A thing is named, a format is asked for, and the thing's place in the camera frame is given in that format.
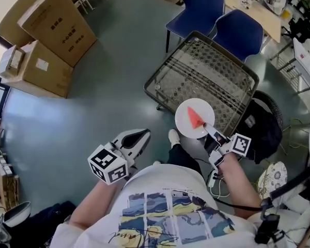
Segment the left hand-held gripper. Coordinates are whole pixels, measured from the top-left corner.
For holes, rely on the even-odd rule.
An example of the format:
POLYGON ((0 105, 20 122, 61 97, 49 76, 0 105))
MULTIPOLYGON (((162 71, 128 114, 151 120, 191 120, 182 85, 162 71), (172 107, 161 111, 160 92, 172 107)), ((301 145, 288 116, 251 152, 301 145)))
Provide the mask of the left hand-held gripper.
POLYGON ((122 179, 129 180, 135 174, 135 159, 147 147, 149 129, 133 129, 119 134, 119 139, 99 145, 87 161, 92 173, 107 185, 122 179))

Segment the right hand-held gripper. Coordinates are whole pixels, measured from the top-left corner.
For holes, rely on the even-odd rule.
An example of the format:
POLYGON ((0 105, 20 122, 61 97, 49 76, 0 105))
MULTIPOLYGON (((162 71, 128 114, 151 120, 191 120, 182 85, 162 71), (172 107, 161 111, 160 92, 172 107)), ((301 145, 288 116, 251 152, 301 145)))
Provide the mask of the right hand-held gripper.
POLYGON ((243 157, 246 156, 251 144, 249 137, 238 133, 232 137, 224 136, 206 122, 203 124, 203 128, 208 133, 204 148, 209 155, 209 163, 215 171, 218 171, 218 166, 223 162, 224 156, 228 153, 232 152, 243 157))

